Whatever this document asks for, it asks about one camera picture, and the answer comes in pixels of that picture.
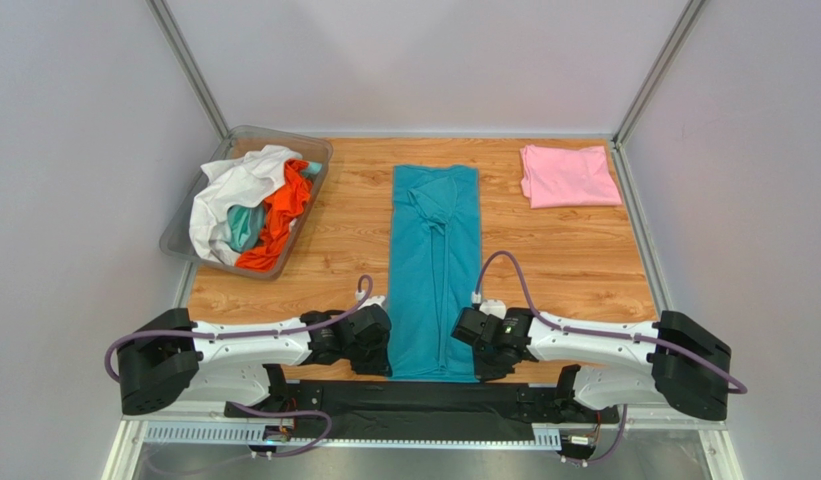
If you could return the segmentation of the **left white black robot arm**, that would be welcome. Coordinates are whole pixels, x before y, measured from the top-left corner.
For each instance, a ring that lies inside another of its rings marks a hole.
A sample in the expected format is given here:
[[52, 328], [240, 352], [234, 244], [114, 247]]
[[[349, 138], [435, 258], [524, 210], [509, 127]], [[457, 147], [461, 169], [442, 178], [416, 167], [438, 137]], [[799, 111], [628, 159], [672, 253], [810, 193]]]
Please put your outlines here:
[[120, 388], [121, 410], [139, 416], [176, 402], [236, 402], [265, 411], [290, 404], [285, 366], [350, 362], [362, 375], [391, 373], [391, 320], [377, 297], [351, 313], [310, 311], [272, 324], [194, 321], [166, 311], [111, 346], [106, 367]]

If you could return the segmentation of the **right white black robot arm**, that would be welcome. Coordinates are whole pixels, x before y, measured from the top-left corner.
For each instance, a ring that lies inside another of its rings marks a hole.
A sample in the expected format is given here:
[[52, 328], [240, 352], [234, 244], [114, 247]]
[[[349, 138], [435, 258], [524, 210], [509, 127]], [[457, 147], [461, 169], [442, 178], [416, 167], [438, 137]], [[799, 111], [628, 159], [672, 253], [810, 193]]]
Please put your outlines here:
[[482, 381], [503, 378], [524, 361], [567, 361], [559, 398], [591, 411], [666, 404], [723, 421], [730, 395], [744, 391], [730, 380], [729, 345], [676, 311], [657, 321], [607, 323], [485, 301], [460, 312], [452, 336], [472, 348]]

